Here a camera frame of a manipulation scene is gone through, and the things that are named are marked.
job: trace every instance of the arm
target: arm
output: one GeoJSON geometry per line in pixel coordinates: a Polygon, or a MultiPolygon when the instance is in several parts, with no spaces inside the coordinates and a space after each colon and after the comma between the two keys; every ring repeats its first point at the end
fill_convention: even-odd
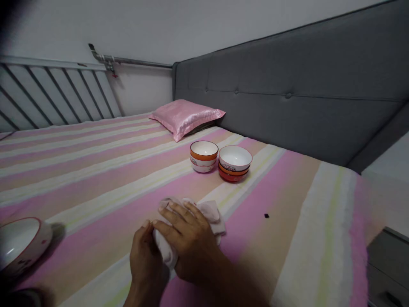
{"type": "Polygon", "coordinates": [[[152,224],[146,220],[133,237],[130,253],[132,281],[124,307],[159,306],[166,278],[152,231],[152,224]]]}
{"type": "Polygon", "coordinates": [[[173,227],[155,220],[160,231],[179,254],[175,271],[179,278],[202,288],[209,300],[225,306],[268,306],[257,288],[223,255],[203,214],[192,204],[185,209],[171,203],[175,214],[160,208],[173,227]]]}

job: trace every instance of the drawer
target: drawer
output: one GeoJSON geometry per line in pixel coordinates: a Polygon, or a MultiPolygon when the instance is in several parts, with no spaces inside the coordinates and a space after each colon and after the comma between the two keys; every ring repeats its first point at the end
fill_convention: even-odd
{"type": "Polygon", "coordinates": [[[409,289],[409,243],[386,228],[368,246],[368,263],[409,289]]]}
{"type": "Polygon", "coordinates": [[[397,298],[402,306],[409,306],[409,290],[372,265],[368,265],[369,300],[377,307],[397,307],[386,293],[397,298]]]}

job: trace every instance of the white bowl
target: white bowl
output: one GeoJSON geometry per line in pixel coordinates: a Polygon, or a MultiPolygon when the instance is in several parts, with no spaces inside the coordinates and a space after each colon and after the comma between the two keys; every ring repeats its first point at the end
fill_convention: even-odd
{"type": "Polygon", "coordinates": [[[196,160],[211,161],[217,158],[219,147],[210,141],[196,141],[190,145],[190,155],[196,160]]]}
{"type": "Polygon", "coordinates": [[[201,166],[201,167],[205,167],[205,166],[211,166],[216,162],[217,158],[214,158],[213,160],[210,161],[202,161],[199,159],[195,159],[192,157],[192,155],[190,155],[190,161],[197,166],[201,166]]]}
{"type": "Polygon", "coordinates": [[[0,227],[0,270],[17,277],[44,253],[52,238],[51,227],[35,217],[26,217],[0,227]]]}
{"type": "Polygon", "coordinates": [[[192,167],[195,171],[199,172],[199,173],[207,173],[210,172],[214,166],[216,165],[216,161],[214,161],[214,163],[210,166],[197,166],[195,164],[192,163],[192,167]]]}
{"type": "Polygon", "coordinates": [[[220,164],[228,171],[243,171],[253,161],[253,156],[240,146],[225,146],[219,152],[220,164]]]}

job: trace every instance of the gray upholstered headboard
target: gray upholstered headboard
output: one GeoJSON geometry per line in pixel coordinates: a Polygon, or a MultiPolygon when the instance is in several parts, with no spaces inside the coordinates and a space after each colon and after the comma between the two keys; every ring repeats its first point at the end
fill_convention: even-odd
{"type": "Polygon", "coordinates": [[[409,130],[409,1],[175,63],[174,99],[218,125],[360,173],[409,130]]]}

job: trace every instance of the bed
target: bed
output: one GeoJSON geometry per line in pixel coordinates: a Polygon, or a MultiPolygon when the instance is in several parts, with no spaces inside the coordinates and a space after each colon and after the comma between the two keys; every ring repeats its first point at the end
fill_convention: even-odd
{"type": "MultiPolygon", "coordinates": [[[[19,288],[43,289],[55,305],[120,306],[133,233],[173,195],[217,202],[227,227],[222,251],[270,301],[365,305],[360,176],[221,127],[175,143],[148,115],[19,131],[0,142],[2,220],[36,216],[63,229],[19,288]],[[188,154],[196,140],[248,149],[250,176],[232,184],[217,170],[196,173],[188,154]]],[[[195,292],[171,276],[162,305],[197,305],[195,292]]]]}

